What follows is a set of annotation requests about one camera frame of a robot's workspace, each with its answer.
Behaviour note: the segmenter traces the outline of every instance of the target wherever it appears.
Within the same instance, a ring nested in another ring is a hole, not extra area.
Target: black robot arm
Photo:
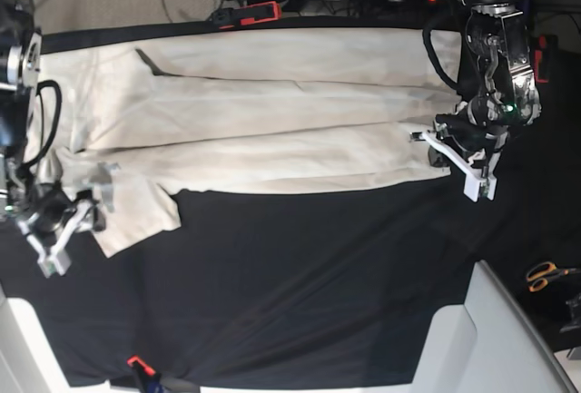
[[[103,217],[89,192],[71,200],[58,182],[40,183],[34,176],[54,140],[62,102],[56,82],[38,83],[41,43],[33,0],[0,0],[0,219],[22,232],[49,277],[70,266],[64,247],[73,233],[101,230]],[[55,93],[53,125],[40,152],[25,162],[33,104],[44,88]]]
[[[519,9],[523,1],[458,0],[468,9],[462,33],[473,54],[478,94],[459,104],[454,113],[437,116],[433,131],[412,136],[430,144],[433,164],[451,162],[466,174],[464,193],[472,201],[494,199],[494,169],[504,146],[514,131],[530,125],[541,112],[526,17]],[[424,39],[430,60],[445,82],[457,90],[433,58],[429,30]]]

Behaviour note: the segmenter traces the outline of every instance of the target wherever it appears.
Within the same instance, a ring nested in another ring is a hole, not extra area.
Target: red clamp
[[[133,380],[140,393],[163,393],[166,391],[160,384],[162,375],[153,370],[151,366],[145,364],[138,356],[132,356],[127,360],[127,364],[132,369]]]
[[[240,9],[226,8],[215,11],[212,22],[221,30],[245,25],[268,23],[281,19],[281,5],[276,1],[260,3],[259,5],[247,5]]]
[[[556,49],[558,43],[556,36],[540,36],[535,47],[535,81],[537,83],[548,83],[551,53]]]

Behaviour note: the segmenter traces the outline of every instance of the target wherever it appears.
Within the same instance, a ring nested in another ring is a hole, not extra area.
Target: orange-handled scissors
[[[579,268],[569,268],[561,269],[556,266],[552,261],[543,261],[537,264],[533,269],[531,269],[527,274],[528,291],[536,292],[541,291],[550,282],[555,280],[560,280],[567,275],[574,275],[581,273]]]

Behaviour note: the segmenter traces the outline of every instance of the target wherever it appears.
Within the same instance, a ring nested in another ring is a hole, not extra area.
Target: white pants
[[[460,35],[434,32],[433,41],[457,75]],[[154,75],[143,55],[167,75]],[[429,63],[420,31],[154,39],[43,56],[41,80],[48,78],[62,87],[63,113],[39,176],[61,178],[72,196],[87,187],[108,192],[107,230],[95,234],[108,256],[178,228],[170,195],[181,189],[337,192],[448,174],[428,164],[425,143],[409,141],[458,101]],[[49,90],[44,106],[50,125]]]

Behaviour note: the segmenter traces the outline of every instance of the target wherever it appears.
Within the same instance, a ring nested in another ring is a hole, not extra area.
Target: black cloth
[[[232,388],[409,383],[429,323],[466,296],[488,260],[553,350],[578,282],[527,293],[537,261],[581,264],[581,61],[560,54],[541,85],[543,116],[505,151],[493,202],[472,203],[458,174],[367,192],[182,192],[182,227],[106,260],[75,236],[74,264],[46,280],[2,227],[0,281],[33,304],[74,386],[161,372]]]
[[[389,14],[387,17],[354,18],[347,16],[298,16],[268,23],[246,25],[232,31],[264,30],[276,28],[423,28],[438,9],[414,9],[406,13]],[[456,31],[456,23],[450,17],[440,23],[438,30]],[[48,34],[43,39],[42,54],[62,53],[123,42],[158,39],[193,34],[227,33],[210,21],[194,21],[178,24],[135,25],[132,27],[79,30]]]

